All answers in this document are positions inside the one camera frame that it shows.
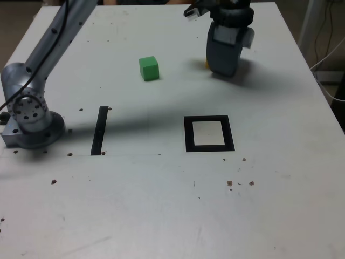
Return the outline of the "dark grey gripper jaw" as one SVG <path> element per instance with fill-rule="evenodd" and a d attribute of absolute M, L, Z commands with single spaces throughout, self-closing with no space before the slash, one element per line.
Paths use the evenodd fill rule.
<path fill-rule="evenodd" d="M 206 44 L 206 59 L 213 73 L 225 77 L 235 74 L 243 48 L 243 36 L 243 29 L 211 23 Z"/>

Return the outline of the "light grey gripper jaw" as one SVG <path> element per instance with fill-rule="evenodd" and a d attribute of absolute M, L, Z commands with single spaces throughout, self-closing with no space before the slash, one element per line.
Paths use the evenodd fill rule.
<path fill-rule="evenodd" d="M 246 28 L 242 38 L 242 47 L 250 49 L 253 43 L 255 32 L 252 28 Z"/>

